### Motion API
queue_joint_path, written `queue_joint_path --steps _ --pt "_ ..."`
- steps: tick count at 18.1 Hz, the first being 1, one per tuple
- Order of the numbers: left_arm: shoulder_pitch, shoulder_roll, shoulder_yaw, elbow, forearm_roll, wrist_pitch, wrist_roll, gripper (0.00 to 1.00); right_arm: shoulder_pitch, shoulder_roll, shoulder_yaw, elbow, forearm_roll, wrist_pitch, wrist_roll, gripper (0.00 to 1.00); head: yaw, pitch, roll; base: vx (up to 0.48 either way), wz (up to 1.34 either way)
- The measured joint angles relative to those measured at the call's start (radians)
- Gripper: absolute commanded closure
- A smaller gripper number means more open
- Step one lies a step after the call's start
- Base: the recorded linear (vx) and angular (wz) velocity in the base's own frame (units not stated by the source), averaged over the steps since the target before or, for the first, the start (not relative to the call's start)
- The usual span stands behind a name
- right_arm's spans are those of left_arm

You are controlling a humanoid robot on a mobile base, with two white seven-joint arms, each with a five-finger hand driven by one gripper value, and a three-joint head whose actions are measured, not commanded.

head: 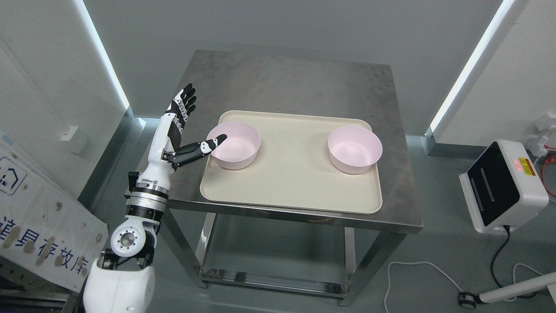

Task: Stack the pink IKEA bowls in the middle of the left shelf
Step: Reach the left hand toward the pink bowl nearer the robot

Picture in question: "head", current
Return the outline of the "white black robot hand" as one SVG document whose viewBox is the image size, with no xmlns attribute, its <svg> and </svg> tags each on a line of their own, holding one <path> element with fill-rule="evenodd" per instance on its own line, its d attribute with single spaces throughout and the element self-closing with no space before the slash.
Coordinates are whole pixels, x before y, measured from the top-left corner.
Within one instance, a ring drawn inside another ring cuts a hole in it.
<svg viewBox="0 0 556 313">
<path fill-rule="evenodd" d="M 225 133 L 181 145 L 186 122 L 196 109 L 196 89 L 185 85 L 173 97 L 155 130 L 148 153 L 148 165 L 139 175 L 139 182 L 169 189 L 169 177 L 177 168 L 196 162 L 216 150 L 228 138 Z"/>
</svg>

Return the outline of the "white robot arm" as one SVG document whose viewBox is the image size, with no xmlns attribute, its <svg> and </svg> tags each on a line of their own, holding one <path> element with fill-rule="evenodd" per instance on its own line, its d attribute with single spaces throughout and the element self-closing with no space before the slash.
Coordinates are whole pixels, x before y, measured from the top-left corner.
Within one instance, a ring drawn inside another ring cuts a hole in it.
<svg viewBox="0 0 556 313">
<path fill-rule="evenodd" d="M 92 262 L 82 301 L 86 313 L 145 313 L 155 289 L 152 266 L 169 193 L 169 175 L 129 173 L 131 195 L 123 224 Z"/>
</svg>

